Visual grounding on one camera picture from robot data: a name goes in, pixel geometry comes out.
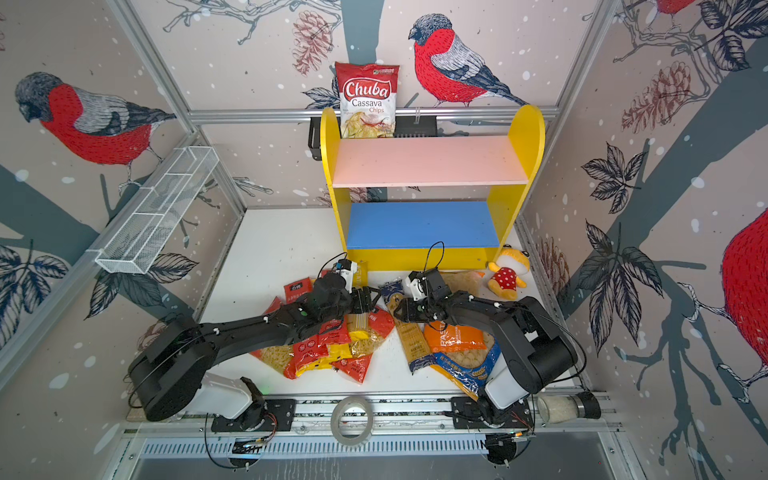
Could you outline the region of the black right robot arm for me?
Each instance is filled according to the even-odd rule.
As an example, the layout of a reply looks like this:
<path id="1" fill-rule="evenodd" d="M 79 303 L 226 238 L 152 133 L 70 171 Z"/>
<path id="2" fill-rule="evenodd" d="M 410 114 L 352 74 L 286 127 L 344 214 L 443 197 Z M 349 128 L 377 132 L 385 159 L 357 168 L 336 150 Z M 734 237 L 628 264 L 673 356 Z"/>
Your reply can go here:
<path id="1" fill-rule="evenodd" d="M 394 309 L 396 319 L 441 321 L 493 336 L 505 369 L 486 384 L 483 397 L 498 410 L 539 393 L 577 362 L 577 352 L 563 330 L 531 296 L 495 301 L 463 290 L 453 292 L 436 271 L 418 280 L 411 292 L 415 296 L 401 300 Z"/>

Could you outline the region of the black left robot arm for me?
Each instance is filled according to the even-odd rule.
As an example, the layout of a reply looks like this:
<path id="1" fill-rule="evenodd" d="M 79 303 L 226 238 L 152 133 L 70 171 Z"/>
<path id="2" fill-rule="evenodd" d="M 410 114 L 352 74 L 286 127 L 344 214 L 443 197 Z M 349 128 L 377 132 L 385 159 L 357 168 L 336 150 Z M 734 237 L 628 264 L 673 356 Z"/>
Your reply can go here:
<path id="1" fill-rule="evenodd" d="M 133 393 L 150 422 L 183 411 L 214 366 L 253 351 L 305 341 L 332 321 L 369 313 L 381 293 L 349 287 L 338 273 L 318 279 L 311 292 L 277 310 L 224 323 L 182 318 L 167 326 L 128 367 Z"/>

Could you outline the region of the yellow spaghetti pack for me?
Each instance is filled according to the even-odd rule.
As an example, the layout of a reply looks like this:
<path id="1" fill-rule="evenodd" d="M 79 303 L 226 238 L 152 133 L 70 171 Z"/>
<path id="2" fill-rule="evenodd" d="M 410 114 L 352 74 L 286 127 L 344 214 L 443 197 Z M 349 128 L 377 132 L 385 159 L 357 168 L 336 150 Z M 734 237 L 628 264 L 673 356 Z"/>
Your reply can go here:
<path id="1" fill-rule="evenodd" d="M 365 262 L 358 263 L 358 271 L 354 275 L 353 287 L 368 287 L 368 268 Z M 346 325 L 352 341 L 362 341 L 370 338 L 368 333 L 369 314 L 353 314 L 346 317 Z"/>

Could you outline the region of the blue gold spaghetti pack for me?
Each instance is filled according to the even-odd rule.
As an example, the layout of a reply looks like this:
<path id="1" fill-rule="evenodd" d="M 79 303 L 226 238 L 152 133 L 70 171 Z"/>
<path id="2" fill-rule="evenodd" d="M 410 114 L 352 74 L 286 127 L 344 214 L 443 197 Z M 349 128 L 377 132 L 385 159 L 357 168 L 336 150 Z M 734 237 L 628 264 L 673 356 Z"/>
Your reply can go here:
<path id="1" fill-rule="evenodd" d="M 382 297 L 389 313 L 395 320 L 398 337 L 411 373 L 436 364 L 422 329 L 416 323 L 401 321 L 395 316 L 398 307 L 404 306 L 408 297 L 404 293 L 401 280 L 394 280 L 380 287 Z"/>

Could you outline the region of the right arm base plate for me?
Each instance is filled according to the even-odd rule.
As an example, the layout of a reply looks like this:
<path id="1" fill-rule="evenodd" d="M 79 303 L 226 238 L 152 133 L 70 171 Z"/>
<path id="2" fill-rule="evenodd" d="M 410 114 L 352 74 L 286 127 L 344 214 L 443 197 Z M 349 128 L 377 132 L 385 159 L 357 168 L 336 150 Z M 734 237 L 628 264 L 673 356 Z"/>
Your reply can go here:
<path id="1" fill-rule="evenodd" d="M 456 429 L 522 429 L 534 427 L 533 411 L 526 399 L 513 402 L 504 409 L 489 399 L 473 400 L 468 396 L 452 397 L 444 415 L 451 418 Z"/>

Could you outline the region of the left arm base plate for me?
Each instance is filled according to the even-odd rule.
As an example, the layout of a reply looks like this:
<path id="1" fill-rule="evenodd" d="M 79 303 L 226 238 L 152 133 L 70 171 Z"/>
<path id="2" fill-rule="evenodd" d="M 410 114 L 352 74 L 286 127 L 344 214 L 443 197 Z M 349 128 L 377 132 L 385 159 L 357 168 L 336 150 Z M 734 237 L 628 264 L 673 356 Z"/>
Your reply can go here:
<path id="1" fill-rule="evenodd" d="M 253 403 L 235 419 L 214 416 L 211 430 L 214 433 L 289 431 L 292 427 L 296 405 L 297 402 L 294 399 L 267 398 L 262 402 Z"/>

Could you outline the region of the red spaghetti pack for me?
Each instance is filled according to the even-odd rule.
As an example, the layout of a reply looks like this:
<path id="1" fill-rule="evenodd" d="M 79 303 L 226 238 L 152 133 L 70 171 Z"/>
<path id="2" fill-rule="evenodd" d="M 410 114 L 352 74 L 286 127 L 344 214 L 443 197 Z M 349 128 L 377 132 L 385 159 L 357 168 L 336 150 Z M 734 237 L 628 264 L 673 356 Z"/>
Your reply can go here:
<path id="1" fill-rule="evenodd" d="M 333 364 L 349 357 L 349 344 L 323 345 L 318 335 L 293 345 L 296 378 L 307 371 L 329 369 Z"/>
<path id="2" fill-rule="evenodd" d="M 331 320 L 324 323 L 319 330 L 318 340 L 323 345 L 346 345 L 352 342 L 344 320 Z"/>

